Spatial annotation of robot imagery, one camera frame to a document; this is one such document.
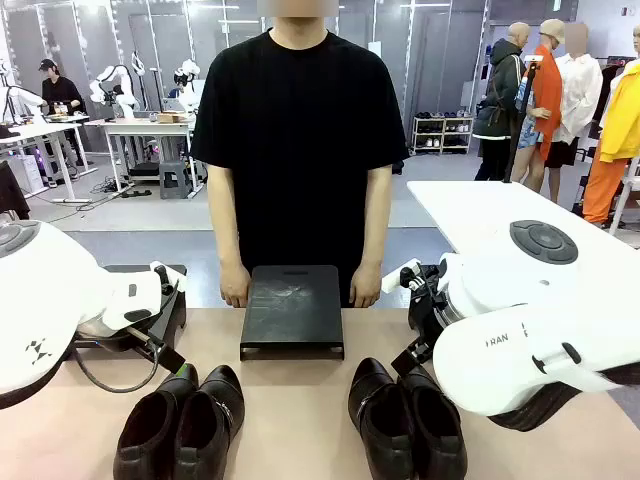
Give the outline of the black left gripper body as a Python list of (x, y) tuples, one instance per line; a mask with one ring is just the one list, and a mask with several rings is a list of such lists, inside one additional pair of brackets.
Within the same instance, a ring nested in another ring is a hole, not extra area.
[(146, 358), (151, 357), (148, 334), (128, 327), (110, 337), (88, 336), (76, 332), (72, 345), (76, 349), (102, 349), (111, 353), (135, 352)]

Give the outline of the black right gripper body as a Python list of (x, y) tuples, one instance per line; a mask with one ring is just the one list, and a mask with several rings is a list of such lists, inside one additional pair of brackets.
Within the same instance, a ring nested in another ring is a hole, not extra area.
[(442, 312), (447, 306), (443, 293), (438, 291), (438, 283), (446, 272), (440, 265), (417, 265), (407, 275), (407, 288), (411, 291), (408, 323), (416, 331), (417, 338), (409, 345), (409, 350), (432, 349), (446, 327)]

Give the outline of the black leather buckle shoe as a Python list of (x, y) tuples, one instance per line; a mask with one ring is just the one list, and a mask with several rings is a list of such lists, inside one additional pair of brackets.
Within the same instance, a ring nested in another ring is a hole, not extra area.
[(401, 387), (376, 359), (363, 359), (351, 383), (348, 413), (373, 480), (413, 480), (413, 424)]
[(413, 422), (418, 480), (465, 480), (468, 459), (457, 408), (422, 366), (398, 380)]

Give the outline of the person's left forearm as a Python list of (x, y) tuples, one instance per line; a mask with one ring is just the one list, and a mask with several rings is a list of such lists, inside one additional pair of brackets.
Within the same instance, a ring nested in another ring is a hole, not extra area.
[(388, 223), (391, 212), (391, 197), (388, 193), (377, 193), (367, 197), (365, 205), (364, 244), (361, 264), (380, 268)]

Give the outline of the person's right forearm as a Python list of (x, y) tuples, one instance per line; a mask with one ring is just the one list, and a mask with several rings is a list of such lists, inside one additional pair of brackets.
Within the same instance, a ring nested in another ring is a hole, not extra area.
[(226, 192), (211, 192), (209, 207), (220, 265), (223, 268), (240, 266), (242, 261), (233, 196)]

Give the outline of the person in black t-shirt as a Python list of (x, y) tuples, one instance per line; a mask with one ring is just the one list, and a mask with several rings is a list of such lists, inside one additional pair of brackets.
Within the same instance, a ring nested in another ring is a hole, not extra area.
[(330, 32), (339, 0), (260, 0), (272, 24), (211, 63), (191, 152), (211, 192), (233, 196), (241, 261), (330, 265), (349, 304), (368, 196), (408, 156), (391, 75)]

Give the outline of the person with black cap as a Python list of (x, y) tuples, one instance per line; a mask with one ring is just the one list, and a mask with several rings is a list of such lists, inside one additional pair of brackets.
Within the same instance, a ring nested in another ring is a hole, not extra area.
[(58, 66), (51, 59), (43, 59), (39, 66), (46, 78), (42, 81), (41, 97), (49, 107), (49, 113), (55, 112), (56, 104), (67, 106), (68, 113), (86, 112), (85, 103), (76, 85), (67, 77), (60, 74)]

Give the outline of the person in white shirt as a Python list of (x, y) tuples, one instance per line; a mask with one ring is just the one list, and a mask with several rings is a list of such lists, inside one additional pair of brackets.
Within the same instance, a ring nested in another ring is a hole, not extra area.
[(574, 165), (581, 133), (591, 123), (599, 101), (603, 75), (598, 60), (587, 52), (588, 27), (565, 25), (565, 54), (556, 59), (562, 81), (561, 125), (554, 132), (546, 161), (550, 200), (558, 203), (563, 165)]

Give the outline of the person's left hand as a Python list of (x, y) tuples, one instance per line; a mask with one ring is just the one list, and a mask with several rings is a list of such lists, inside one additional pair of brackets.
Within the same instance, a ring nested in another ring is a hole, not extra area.
[(369, 308), (380, 298), (381, 264), (362, 262), (352, 276), (349, 304), (353, 308)]

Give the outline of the person's right hand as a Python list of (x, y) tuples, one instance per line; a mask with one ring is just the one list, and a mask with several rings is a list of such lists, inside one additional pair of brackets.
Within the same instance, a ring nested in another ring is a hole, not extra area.
[(220, 265), (220, 293), (228, 306), (247, 306), (250, 282), (250, 274), (242, 263)]

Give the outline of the black leather ankle shoe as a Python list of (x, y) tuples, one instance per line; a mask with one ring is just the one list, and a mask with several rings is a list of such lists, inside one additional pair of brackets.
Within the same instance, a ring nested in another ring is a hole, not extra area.
[(245, 418), (239, 379), (216, 367), (182, 410), (174, 442), (172, 480), (223, 480), (227, 455)]
[(197, 370), (186, 363), (136, 403), (118, 439), (114, 480), (171, 479), (178, 423), (197, 386)]

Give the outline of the white side table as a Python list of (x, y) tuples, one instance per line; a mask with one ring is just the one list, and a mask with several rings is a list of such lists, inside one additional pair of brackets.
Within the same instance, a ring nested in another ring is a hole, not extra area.
[(580, 250), (595, 255), (640, 255), (640, 233), (614, 236), (519, 183), (409, 181), (407, 187), (457, 252), (496, 248), (518, 220), (551, 224)]

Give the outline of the grey plastic stool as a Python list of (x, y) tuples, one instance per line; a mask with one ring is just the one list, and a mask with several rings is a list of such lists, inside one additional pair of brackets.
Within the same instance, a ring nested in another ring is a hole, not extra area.
[(186, 199), (192, 192), (191, 179), (183, 162), (159, 165), (160, 198), (162, 200)]

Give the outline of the white shoe rack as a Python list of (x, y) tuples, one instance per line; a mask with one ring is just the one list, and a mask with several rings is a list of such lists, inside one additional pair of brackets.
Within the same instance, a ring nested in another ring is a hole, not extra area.
[(412, 122), (412, 155), (467, 153), (474, 119), (464, 112), (417, 113)]

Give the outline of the black hanging jacket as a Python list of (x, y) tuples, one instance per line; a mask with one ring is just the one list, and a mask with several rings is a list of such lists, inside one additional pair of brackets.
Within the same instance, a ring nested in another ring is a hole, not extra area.
[(7, 161), (0, 161), (0, 214), (15, 212), (20, 220), (29, 220), (30, 208)]

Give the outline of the white box under desk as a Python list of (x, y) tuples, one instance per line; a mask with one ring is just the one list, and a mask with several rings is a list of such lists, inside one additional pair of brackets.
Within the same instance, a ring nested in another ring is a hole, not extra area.
[(28, 194), (38, 194), (45, 189), (45, 183), (33, 155), (13, 155), (7, 158), (19, 187)]

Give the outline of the white desk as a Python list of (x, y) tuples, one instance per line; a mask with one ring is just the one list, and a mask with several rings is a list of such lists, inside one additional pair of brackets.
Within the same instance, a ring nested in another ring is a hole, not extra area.
[(178, 123), (161, 123), (159, 120), (151, 121), (149, 118), (116, 118), (112, 121), (106, 119), (91, 120), (85, 123), (86, 127), (100, 127), (107, 140), (109, 156), (114, 173), (117, 173), (117, 165), (111, 137), (184, 137), (186, 142), (186, 160), (190, 168), (192, 189), (187, 195), (188, 199), (194, 198), (204, 187), (204, 176), (196, 170), (196, 160), (191, 155), (193, 128), (187, 121)]
[(0, 155), (10, 151), (17, 151), (20, 155), (25, 153), (27, 147), (36, 146), (45, 155), (47, 150), (45, 144), (49, 143), (54, 154), (55, 162), (61, 172), (67, 194), (63, 198), (80, 198), (75, 195), (73, 181), (69, 173), (67, 160), (64, 152), (68, 154), (78, 153), (82, 168), (77, 176), (83, 177), (96, 171), (95, 167), (90, 167), (86, 157), (86, 152), (81, 139), (79, 125), (77, 123), (45, 123), (30, 124), (11, 127), (10, 133), (17, 133), (12, 136), (0, 139)]

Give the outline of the mannequin in dark jacket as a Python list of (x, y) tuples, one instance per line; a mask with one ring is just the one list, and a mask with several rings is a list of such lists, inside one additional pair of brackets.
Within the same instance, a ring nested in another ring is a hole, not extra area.
[(507, 37), (493, 45), (491, 72), (473, 125), (473, 137), (480, 140), (482, 157), (475, 181), (504, 179), (517, 119), (515, 97), (525, 72), (521, 54), (529, 34), (528, 24), (516, 22), (509, 26)]

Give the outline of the mannequin in orange top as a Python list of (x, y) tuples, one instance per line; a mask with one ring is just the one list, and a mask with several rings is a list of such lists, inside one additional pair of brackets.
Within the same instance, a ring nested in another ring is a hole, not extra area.
[(517, 143), (511, 180), (520, 182), (536, 193), (540, 192), (545, 164), (551, 150), (553, 135), (561, 125), (562, 78), (553, 52), (565, 43), (562, 20), (548, 19), (541, 23), (540, 43), (534, 54), (541, 56), (535, 78), (525, 102), (525, 116)]

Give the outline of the mannequin in yellow jacket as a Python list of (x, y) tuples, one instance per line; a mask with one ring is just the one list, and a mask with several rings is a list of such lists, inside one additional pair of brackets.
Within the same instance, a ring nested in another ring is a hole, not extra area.
[(592, 163), (583, 203), (583, 218), (601, 226), (628, 162), (640, 155), (640, 25), (633, 31), (638, 58), (611, 82), (602, 132)]

